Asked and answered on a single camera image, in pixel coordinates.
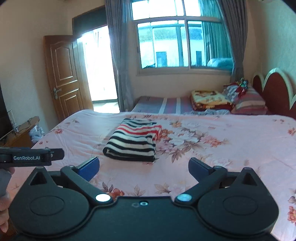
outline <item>brown door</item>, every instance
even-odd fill
[[[84,56],[78,53],[72,35],[44,36],[46,71],[59,121],[85,109],[92,109]]]

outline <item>folded striped towel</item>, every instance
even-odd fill
[[[103,153],[117,160],[153,162],[161,128],[156,122],[126,118],[110,137]]]

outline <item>headboard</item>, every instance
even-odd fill
[[[296,119],[296,95],[288,76],[281,69],[272,69],[265,79],[262,74],[255,74],[253,88],[266,101],[266,106],[273,115]]]

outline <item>television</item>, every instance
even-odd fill
[[[0,140],[12,130],[0,84]]]

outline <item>triangular cutout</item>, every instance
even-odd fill
[[[46,184],[46,183],[47,183],[47,181],[46,181],[46,178],[43,175],[43,173],[38,172],[38,173],[36,173],[36,175],[32,179],[30,186],[39,185],[39,184]]]
[[[243,184],[245,185],[252,185],[252,186],[257,186],[257,183],[253,179],[252,175],[249,173],[246,173],[244,176],[244,179],[242,181]]]

